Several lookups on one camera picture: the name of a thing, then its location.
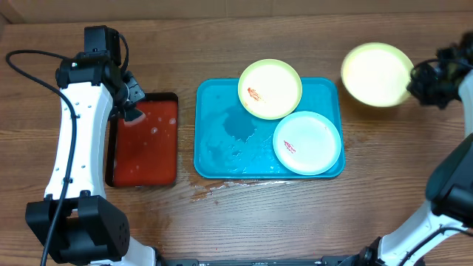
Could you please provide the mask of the yellow-green plate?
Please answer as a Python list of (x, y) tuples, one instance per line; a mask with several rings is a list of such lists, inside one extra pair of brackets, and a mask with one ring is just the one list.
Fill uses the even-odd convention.
[(250, 114), (264, 120), (277, 120), (299, 105), (302, 79), (284, 61), (262, 59), (242, 72), (237, 91), (241, 104)]
[(413, 63), (400, 49), (371, 42), (352, 49), (341, 64), (341, 80), (358, 101), (374, 107), (393, 107), (408, 97)]

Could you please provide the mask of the orange green scrub sponge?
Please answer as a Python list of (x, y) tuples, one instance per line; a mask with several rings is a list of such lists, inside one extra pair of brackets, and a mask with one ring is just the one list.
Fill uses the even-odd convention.
[(126, 123), (133, 123), (133, 122), (139, 123), (145, 117), (146, 115), (143, 112), (141, 112), (138, 109), (133, 109), (133, 110), (129, 110), (125, 112), (124, 121)]

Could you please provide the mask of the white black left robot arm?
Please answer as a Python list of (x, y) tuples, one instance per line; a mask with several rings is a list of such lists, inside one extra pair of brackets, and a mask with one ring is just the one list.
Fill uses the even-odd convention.
[(119, 52), (93, 49), (63, 58), (56, 71), (61, 127), (55, 169), (44, 198), (27, 204), (25, 219), (44, 246), (41, 260), (74, 265), (159, 265), (155, 248), (130, 234), (124, 212), (103, 183), (103, 149), (110, 117), (139, 120)]

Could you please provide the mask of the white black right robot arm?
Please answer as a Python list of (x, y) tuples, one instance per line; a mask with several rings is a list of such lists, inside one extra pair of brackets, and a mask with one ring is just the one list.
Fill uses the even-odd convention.
[(463, 104), (465, 138), (432, 172), (426, 200), (403, 225), (343, 265), (423, 265), (423, 256), (456, 233), (472, 235), (472, 33), (415, 65), (407, 87), (424, 106)]

